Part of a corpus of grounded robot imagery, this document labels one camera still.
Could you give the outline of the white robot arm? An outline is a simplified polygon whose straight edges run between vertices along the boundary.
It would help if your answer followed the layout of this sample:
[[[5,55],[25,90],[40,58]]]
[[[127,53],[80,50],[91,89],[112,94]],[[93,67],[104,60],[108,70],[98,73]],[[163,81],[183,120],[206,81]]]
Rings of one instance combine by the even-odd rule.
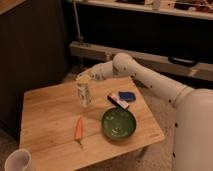
[[[77,76],[88,84],[133,76],[176,109],[172,171],[213,171],[213,90],[194,89],[139,64],[127,53]]]

